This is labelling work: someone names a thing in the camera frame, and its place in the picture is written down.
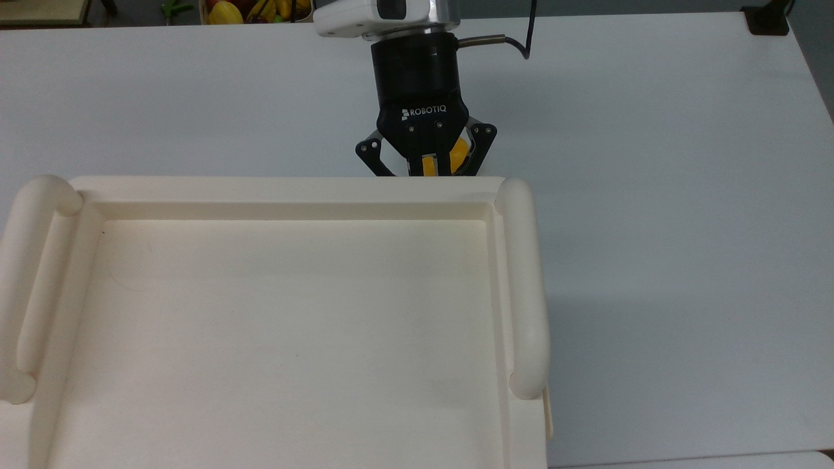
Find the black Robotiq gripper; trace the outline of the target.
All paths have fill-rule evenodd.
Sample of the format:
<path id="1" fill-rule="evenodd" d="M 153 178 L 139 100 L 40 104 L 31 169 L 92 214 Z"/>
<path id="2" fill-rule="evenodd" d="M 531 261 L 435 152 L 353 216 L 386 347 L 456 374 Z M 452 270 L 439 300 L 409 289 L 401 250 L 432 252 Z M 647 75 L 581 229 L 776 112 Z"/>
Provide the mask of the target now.
<path id="1" fill-rule="evenodd" d="M 423 158 L 430 155 L 438 160 L 440 176 L 479 173 L 498 131 L 492 124 L 469 120 L 461 97 L 458 47 L 453 33 L 397 36 L 371 46 L 377 130 L 357 143 L 355 152 L 373 175 L 396 176 L 381 160 L 383 140 L 406 159 L 411 175 L 425 173 Z"/>

